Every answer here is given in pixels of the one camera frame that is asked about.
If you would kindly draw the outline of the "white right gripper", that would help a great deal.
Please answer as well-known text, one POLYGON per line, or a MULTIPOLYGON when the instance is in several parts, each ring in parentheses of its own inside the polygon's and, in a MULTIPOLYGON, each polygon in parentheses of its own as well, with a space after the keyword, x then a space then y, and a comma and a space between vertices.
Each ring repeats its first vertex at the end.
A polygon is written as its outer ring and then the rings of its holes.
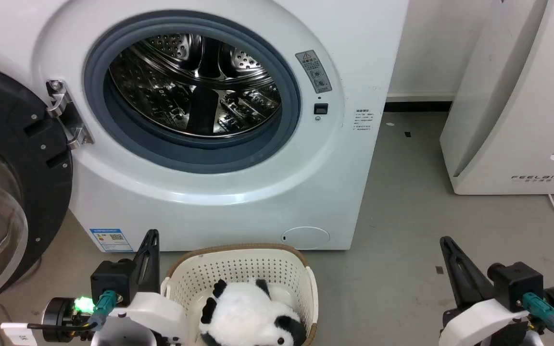
POLYGON ((456 307, 466 309, 441 330, 440 346, 542 346, 541 335, 554 334, 554 287, 525 293, 508 309, 492 299, 492 283, 450 236, 440 238, 440 248, 456 307))

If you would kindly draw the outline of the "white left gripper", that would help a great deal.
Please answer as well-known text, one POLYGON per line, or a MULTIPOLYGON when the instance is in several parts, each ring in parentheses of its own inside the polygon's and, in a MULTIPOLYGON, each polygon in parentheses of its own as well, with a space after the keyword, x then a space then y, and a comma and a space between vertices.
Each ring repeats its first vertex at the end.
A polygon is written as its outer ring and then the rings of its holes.
POLYGON ((187 346, 188 320, 183 307, 160 294, 160 233, 146 232, 134 257, 136 295, 129 305, 114 291, 97 299, 55 297, 45 308, 46 342, 75 338, 92 346, 187 346))

